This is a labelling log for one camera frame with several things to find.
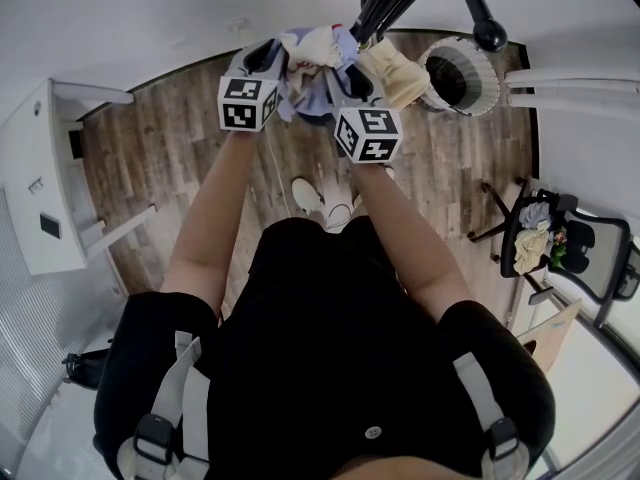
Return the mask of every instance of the laundry basket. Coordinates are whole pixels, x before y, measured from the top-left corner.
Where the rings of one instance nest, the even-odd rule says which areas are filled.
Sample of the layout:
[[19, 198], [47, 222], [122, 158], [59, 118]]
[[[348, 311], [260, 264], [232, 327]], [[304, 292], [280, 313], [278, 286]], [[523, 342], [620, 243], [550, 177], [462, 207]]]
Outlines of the laundry basket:
[[433, 110], [467, 116], [488, 112], [500, 97], [500, 82], [487, 56], [471, 41], [447, 37], [422, 54], [418, 64], [429, 73], [422, 100]]

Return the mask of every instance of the black and white marker cube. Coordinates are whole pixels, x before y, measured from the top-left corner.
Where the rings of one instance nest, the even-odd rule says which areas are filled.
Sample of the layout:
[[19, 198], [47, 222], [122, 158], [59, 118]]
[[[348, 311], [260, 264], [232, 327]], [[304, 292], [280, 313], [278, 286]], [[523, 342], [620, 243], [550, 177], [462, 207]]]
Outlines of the black and white marker cube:
[[334, 136], [354, 163], [389, 162], [403, 138], [400, 113], [387, 108], [343, 107]]
[[259, 132], [278, 104], [278, 82], [223, 76], [218, 89], [218, 113], [223, 130]]

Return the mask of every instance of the black t-shirt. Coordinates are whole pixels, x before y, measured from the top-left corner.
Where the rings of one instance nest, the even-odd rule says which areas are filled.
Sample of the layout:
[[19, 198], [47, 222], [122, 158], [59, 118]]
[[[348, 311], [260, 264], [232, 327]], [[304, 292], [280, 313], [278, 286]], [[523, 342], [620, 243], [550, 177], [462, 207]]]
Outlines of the black t-shirt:
[[[326, 480], [361, 455], [422, 457], [480, 476], [486, 442], [452, 364], [467, 351], [533, 464], [553, 433], [553, 396], [489, 311], [460, 302], [436, 325], [354, 251], [324, 239], [285, 249], [256, 255], [220, 328], [194, 296], [130, 297], [95, 407], [94, 442], [116, 476], [118, 448], [175, 361], [176, 330], [201, 337], [196, 367], [211, 379], [208, 478]], [[382, 433], [367, 439], [373, 426]]]

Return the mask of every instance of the white button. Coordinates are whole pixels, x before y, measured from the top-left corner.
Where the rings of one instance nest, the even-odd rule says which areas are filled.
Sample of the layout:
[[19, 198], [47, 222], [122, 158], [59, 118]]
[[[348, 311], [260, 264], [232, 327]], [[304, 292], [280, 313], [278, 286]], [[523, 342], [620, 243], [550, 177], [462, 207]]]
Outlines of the white button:
[[380, 437], [380, 434], [382, 434], [380, 427], [371, 427], [364, 433], [364, 437], [367, 439], [375, 439], [376, 437]]

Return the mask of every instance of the laminate flooring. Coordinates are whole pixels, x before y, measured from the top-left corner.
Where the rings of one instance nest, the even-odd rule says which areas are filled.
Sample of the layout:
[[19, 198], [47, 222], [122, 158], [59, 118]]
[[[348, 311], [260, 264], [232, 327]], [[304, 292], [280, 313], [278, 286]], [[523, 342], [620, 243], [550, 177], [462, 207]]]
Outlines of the laminate flooring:
[[[410, 60], [444, 34], [395, 32], [388, 37]], [[84, 167], [99, 218], [107, 230], [153, 203], [158, 214], [111, 247], [131, 294], [158, 289], [182, 220], [226, 136], [219, 129], [218, 81], [231, 55], [170, 73], [134, 92], [130, 105], [108, 105], [84, 121]], [[491, 57], [499, 77], [521, 69], [518, 48]], [[516, 283], [502, 279], [491, 252], [497, 241], [474, 245], [471, 230], [499, 221], [497, 207], [480, 188], [513, 189], [531, 170], [531, 132], [525, 109], [501, 102], [468, 118], [429, 112], [421, 104], [402, 115], [405, 139], [393, 167], [396, 182], [453, 250], [474, 296], [503, 322]], [[275, 115], [262, 132], [254, 157], [223, 311], [229, 314], [247, 280], [262, 231], [289, 216], [303, 216], [291, 181], [303, 176], [323, 194], [337, 231], [349, 216], [349, 163], [339, 158], [328, 130], [299, 118]]]

